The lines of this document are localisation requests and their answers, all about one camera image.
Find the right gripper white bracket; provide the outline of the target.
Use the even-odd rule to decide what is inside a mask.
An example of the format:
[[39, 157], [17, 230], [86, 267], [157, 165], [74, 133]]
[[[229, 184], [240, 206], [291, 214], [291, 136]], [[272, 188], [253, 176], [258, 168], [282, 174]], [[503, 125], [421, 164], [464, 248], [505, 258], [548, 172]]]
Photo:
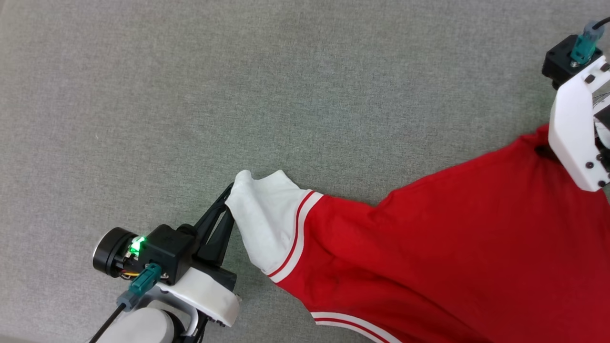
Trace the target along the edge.
[[609, 184], [609, 85], [605, 56], [559, 86], [551, 107], [549, 145], [536, 146], [541, 158], [557, 161], [582, 190], [595, 192]]

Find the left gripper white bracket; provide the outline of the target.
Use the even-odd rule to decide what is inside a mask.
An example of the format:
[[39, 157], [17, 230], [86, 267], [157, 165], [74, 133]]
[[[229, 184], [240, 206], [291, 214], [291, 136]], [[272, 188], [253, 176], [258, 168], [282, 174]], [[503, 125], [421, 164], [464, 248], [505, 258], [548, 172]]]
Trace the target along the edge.
[[240, 309], [237, 276], [222, 269], [234, 218], [226, 200], [229, 184], [194, 228], [155, 228], [138, 236], [124, 228], [107, 232], [93, 252], [93, 267], [129, 281], [118, 297], [123, 314], [160, 301], [191, 316], [191, 328], [205, 322], [232, 326]]

